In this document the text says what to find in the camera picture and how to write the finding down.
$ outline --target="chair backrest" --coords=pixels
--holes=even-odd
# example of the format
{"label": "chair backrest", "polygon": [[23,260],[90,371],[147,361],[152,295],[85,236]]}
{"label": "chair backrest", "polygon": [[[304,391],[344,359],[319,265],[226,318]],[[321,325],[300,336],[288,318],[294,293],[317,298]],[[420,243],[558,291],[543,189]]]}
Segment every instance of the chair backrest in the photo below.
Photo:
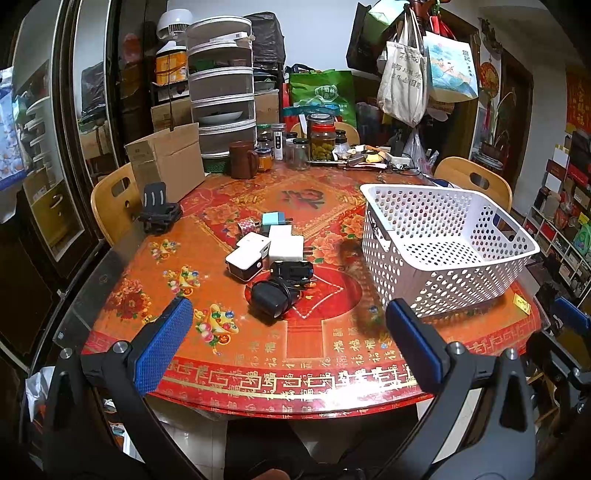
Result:
{"label": "chair backrest", "polygon": [[[346,124],[345,122],[335,122],[335,129],[345,130],[347,134],[347,142],[349,142],[349,145],[359,145],[359,132],[355,127]],[[297,133],[298,137],[300,138],[305,137],[305,135],[302,134],[301,124],[299,122],[296,123],[293,127],[291,127],[291,131]]]}
{"label": "chair backrest", "polygon": [[118,168],[96,184],[90,195],[90,205],[100,231],[111,246],[115,245],[142,211],[131,163]]}
{"label": "chair backrest", "polygon": [[505,179],[470,160],[461,157],[444,158],[435,170],[435,177],[462,189],[484,193],[507,212],[511,211],[513,193]]}

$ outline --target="power adapter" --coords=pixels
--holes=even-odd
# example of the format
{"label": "power adapter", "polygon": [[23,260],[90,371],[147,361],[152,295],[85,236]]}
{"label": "power adapter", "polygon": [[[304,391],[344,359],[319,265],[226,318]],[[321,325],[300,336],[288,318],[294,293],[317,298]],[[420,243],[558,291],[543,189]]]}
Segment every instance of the power adapter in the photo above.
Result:
{"label": "power adapter", "polygon": [[261,280],[251,288],[251,305],[276,319],[300,298],[300,291],[280,278]]}

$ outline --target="black plastic bag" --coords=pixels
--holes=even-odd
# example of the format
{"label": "black plastic bag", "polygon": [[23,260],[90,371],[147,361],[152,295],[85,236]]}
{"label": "black plastic bag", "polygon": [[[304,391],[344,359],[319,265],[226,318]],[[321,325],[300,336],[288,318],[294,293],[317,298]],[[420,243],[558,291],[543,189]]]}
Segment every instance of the black plastic bag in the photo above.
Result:
{"label": "black plastic bag", "polygon": [[350,69],[379,75],[376,64],[379,53],[376,54],[374,48],[362,37],[365,16],[370,10],[371,5],[366,7],[365,5],[357,4],[353,30],[351,31],[351,39],[349,40],[349,48],[347,49],[347,66]]}
{"label": "black plastic bag", "polygon": [[285,63],[285,44],[281,25],[274,13],[261,12],[247,15],[252,23],[252,55],[255,64]]}

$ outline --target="blue clamp pad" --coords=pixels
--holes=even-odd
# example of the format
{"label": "blue clamp pad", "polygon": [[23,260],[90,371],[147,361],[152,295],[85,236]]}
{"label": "blue clamp pad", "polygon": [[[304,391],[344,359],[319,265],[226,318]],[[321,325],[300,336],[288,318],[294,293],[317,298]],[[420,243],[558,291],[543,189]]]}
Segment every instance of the blue clamp pad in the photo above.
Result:
{"label": "blue clamp pad", "polygon": [[386,308],[386,326],[424,392],[437,394],[449,370],[446,344],[402,299]]}
{"label": "blue clamp pad", "polygon": [[550,314],[556,315],[562,320],[562,323],[572,328],[579,335],[585,336],[591,333],[591,319],[589,319],[589,315],[581,312],[564,297],[560,297],[554,301],[550,307]]}
{"label": "blue clamp pad", "polygon": [[193,323],[193,304],[188,299],[177,297],[156,322],[160,329],[135,362],[134,384],[142,396],[156,390],[178,347],[183,343]]}

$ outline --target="yellow container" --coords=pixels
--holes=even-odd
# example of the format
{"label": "yellow container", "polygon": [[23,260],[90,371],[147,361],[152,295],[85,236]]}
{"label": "yellow container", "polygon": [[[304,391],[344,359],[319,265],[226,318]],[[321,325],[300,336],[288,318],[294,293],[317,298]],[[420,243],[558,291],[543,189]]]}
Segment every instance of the yellow container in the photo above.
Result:
{"label": "yellow container", "polygon": [[175,47],[171,50],[158,52],[156,56],[156,83],[168,85],[184,80],[187,80],[187,49]]}

